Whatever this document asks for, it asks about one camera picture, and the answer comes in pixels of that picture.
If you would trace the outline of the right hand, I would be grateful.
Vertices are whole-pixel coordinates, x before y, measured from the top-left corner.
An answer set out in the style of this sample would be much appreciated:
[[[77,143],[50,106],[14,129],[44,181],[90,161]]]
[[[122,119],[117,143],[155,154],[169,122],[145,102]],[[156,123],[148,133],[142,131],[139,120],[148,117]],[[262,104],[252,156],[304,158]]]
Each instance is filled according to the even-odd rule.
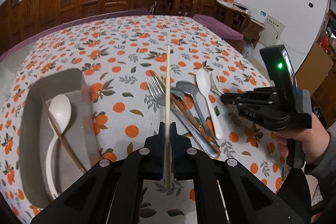
[[[319,119],[312,114],[312,128],[304,130],[287,127],[284,131],[276,133],[278,150],[281,155],[288,157],[289,139],[302,143],[302,150],[305,154],[305,161],[308,164],[318,165],[327,150],[330,142],[330,134],[324,129]]]

